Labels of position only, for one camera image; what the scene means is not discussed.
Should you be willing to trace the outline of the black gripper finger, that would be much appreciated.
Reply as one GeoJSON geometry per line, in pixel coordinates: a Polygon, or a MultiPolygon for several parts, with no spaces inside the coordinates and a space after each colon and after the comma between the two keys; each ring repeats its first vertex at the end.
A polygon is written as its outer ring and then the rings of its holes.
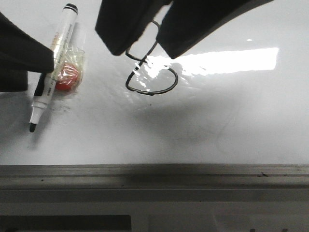
{"type": "Polygon", "coordinates": [[[28,71],[54,70],[53,51],[36,41],[5,15],[0,15],[0,90],[20,92],[28,89],[28,71]]]}
{"type": "Polygon", "coordinates": [[[169,0],[103,0],[95,31],[111,54],[124,53],[169,0]]]}
{"type": "Polygon", "coordinates": [[[269,0],[174,0],[156,41],[175,59],[222,25],[269,0]]]}

